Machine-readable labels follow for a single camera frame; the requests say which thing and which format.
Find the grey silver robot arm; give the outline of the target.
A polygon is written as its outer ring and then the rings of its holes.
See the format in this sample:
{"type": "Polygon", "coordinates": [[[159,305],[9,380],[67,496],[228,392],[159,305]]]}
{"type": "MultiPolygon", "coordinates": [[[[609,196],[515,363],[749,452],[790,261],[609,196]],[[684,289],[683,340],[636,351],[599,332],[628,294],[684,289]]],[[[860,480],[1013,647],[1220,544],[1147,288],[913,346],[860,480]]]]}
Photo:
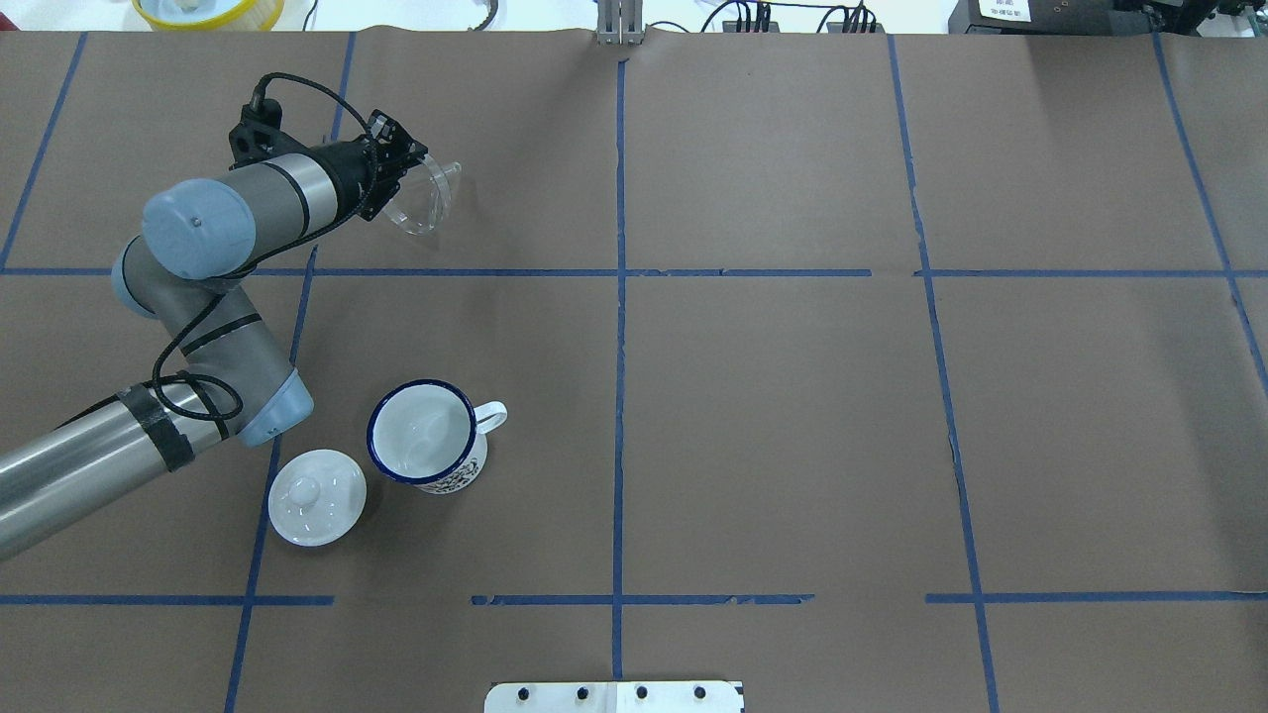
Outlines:
{"type": "Polygon", "coordinates": [[[311,415],[242,280],[353,217],[374,218],[429,150],[380,110],[353,140],[308,148],[271,99],[249,101],[228,142],[235,166],[156,194],[112,266],[118,299],[170,334],[150,377],[3,455],[4,559],[221,442],[257,447],[311,415]]]}

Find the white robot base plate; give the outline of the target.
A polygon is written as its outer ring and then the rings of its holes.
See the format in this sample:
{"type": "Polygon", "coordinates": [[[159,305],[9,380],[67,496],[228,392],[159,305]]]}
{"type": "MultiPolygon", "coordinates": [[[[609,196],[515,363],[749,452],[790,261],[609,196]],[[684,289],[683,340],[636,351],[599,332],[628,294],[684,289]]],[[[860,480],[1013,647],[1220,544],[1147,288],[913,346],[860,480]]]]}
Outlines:
{"type": "Polygon", "coordinates": [[[503,683],[484,712],[744,712],[743,684],[725,680],[503,683]]]}

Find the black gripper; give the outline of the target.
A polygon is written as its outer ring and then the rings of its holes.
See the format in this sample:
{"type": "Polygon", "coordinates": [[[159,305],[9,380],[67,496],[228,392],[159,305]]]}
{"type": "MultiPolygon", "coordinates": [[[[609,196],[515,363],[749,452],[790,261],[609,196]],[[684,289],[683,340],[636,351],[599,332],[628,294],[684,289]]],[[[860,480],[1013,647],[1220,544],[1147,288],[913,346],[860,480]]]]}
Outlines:
{"type": "Polygon", "coordinates": [[[344,218],[359,217],[368,222],[399,193],[399,184],[413,167],[422,165],[429,148],[379,109],[372,110],[361,136],[353,145],[354,194],[344,218]]]}

